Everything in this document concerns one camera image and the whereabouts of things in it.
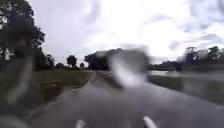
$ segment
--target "cloud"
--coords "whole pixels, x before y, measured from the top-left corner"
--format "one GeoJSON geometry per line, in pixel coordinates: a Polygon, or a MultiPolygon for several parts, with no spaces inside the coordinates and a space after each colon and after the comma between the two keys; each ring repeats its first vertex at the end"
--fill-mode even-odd
{"type": "Polygon", "coordinates": [[[44,51],[65,62],[69,54],[148,47],[161,61],[190,45],[223,43],[220,0],[30,0],[46,32],[44,51]]]}

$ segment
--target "treeline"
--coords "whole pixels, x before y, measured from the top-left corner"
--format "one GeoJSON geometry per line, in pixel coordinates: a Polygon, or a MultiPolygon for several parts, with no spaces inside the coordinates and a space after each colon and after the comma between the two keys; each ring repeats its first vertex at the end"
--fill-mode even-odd
{"type": "Polygon", "coordinates": [[[188,47],[180,60],[150,64],[148,69],[162,71],[224,69],[224,48],[214,46],[198,50],[196,47],[188,47]]]}
{"type": "Polygon", "coordinates": [[[90,70],[109,70],[108,59],[116,52],[122,51],[121,48],[111,49],[108,51],[98,51],[89,55],[86,55],[84,61],[89,64],[90,70]]]}
{"type": "Polygon", "coordinates": [[[54,57],[42,51],[45,33],[36,26],[34,11],[26,0],[0,1],[0,70],[16,60],[33,56],[35,70],[79,69],[77,59],[70,55],[68,66],[55,65],[54,57]]]}

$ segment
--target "grass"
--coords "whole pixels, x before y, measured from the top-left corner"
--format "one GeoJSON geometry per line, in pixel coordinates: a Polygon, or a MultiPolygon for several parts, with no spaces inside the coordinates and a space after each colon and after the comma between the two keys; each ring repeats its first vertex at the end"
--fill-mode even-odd
{"type": "Polygon", "coordinates": [[[194,78],[150,76],[153,84],[177,90],[201,99],[224,105],[224,83],[194,78]]]}
{"type": "Polygon", "coordinates": [[[91,76],[84,71],[39,71],[34,72],[29,90],[20,100],[27,110],[55,99],[64,88],[80,88],[91,76]]]}

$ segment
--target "grass verge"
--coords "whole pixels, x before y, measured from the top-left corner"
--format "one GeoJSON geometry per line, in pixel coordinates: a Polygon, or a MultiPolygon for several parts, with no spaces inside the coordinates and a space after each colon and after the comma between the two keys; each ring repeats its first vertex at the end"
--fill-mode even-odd
{"type": "Polygon", "coordinates": [[[25,110],[46,104],[60,95],[64,88],[76,89],[82,87],[90,76],[90,73],[84,71],[34,72],[29,90],[19,103],[25,110]]]}

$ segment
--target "wet road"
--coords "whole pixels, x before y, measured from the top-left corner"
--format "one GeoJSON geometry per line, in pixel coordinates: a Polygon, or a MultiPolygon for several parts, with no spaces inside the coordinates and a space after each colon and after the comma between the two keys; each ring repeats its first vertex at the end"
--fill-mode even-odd
{"type": "Polygon", "coordinates": [[[121,88],[111,76],[96,73],[78,93],[66,91],[60,102],[31,120],[34,128],[143,128],[149,116],[158,128],[223,128],[224,108],[173,90],[147,84],[121,88]]]}

